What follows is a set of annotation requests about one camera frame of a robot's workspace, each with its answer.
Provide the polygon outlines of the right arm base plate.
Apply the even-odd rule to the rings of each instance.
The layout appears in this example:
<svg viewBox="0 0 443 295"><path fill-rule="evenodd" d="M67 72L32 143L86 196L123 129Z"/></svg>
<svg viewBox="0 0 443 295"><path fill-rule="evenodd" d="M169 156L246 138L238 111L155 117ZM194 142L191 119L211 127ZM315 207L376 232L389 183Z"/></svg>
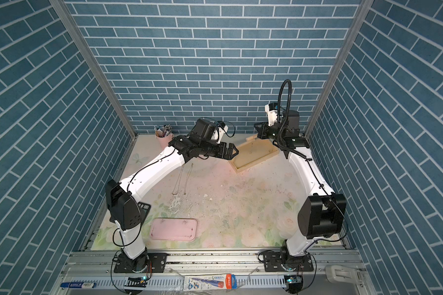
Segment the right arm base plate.
<svg viewBox="0 0 443 295"><path fill-rule="evenodd" d="M312 272L313 262L310 255L291 256L273 250L261 251L257 259L266 272Z"/></svg>

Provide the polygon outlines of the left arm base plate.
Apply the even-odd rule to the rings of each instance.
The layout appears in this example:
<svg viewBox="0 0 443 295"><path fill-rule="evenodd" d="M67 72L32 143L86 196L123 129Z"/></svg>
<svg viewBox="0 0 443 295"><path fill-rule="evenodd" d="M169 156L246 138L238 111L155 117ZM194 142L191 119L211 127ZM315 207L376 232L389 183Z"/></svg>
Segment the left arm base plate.
<svg viewBox="0 0 443 295"><path fill-rule="evenodd" d="M167 253L143 252L135 259L130 259L124 252L121 252L112 259L113 272L117 274L163 273L167 257Z"/></svg>

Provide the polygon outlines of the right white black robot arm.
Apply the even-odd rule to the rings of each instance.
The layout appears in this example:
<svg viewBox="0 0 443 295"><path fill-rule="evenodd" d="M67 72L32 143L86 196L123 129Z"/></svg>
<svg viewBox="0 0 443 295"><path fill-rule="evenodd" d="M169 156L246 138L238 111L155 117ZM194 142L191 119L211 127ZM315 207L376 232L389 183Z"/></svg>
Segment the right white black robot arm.
<svg viewBox="0 0 443 295"><path fill-rule="evenodd" d="M347 200L327 184L316 162L310 144L300 134L300 115L292 110L292 82L285 80L281 90L287 90L287 104L281 105L282 94L274 103L265 106L267 122L254 125L258 138L271 140L284 153L300 178L301 209L297 215L297 229L284 241L280 249L280 263L287 269L300 269L309 260L309 249L317 242L334 242L345 220Z"/></svg>

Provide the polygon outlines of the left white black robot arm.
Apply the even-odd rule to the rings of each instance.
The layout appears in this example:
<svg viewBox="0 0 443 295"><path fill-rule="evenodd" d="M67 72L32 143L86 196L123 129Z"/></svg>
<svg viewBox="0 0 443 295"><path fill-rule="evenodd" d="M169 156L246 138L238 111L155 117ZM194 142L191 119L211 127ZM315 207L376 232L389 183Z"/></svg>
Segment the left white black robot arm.
<svg viewBox="0 0 443 295"><path fill-rule="evenodd" d="M140 206L146 193L170 172L192 159L215 157L231 160L236 157L239 154L236 146L222 141L228 129L228 124L223 121L200 118L188 135L173 138L146 166L120 181L111 179L105 185L107 210L122 239L115 245L129 259L136 260L146 251L141 235L144 218Z"/></svg>

